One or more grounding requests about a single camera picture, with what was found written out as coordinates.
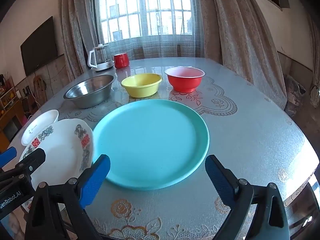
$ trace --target teal plate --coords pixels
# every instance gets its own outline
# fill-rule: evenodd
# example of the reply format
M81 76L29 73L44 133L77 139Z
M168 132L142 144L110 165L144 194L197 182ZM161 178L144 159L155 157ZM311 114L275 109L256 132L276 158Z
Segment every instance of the teal plate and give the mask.
M209 148L204 120L183 104L141 100L107 114L93 131L95 162L110 157L107 180L151 190L171 186L193 173Z

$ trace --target red bowl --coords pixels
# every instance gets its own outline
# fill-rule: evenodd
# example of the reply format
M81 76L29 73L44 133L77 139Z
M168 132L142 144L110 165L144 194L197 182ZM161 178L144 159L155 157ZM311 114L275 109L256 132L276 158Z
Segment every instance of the red bowl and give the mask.
M173 89L181 93L191 93L200 85L204 71L193 67L168 68L165 73Z

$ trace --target red mug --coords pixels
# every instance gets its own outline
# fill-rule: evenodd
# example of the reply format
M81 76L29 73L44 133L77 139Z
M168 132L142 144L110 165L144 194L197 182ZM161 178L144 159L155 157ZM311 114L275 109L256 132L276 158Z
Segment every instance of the red mug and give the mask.
M120 53L120 54L114 55L114 57L115 57L116 68L124 68L129 66L129 58L127 53Z

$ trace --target electric kettle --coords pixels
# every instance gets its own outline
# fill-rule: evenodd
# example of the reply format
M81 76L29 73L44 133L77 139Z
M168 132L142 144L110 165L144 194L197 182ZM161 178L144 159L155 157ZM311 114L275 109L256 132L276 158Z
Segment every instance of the electric kettle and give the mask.
M109 44L99 44L98 47L95 47L90 51L88 66L92 67L95 71L106 70L113 67Z

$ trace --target red cup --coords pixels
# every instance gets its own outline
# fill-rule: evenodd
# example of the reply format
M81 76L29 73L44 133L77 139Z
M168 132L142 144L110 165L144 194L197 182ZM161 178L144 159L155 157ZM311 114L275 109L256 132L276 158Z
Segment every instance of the red cup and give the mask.
M124 68L129 66L129 58L127 53L116 54L114 55L114 59L116 68Z
M168 68L165 73L173 89L181 93L191 93L200 85L204 71L192 67Z

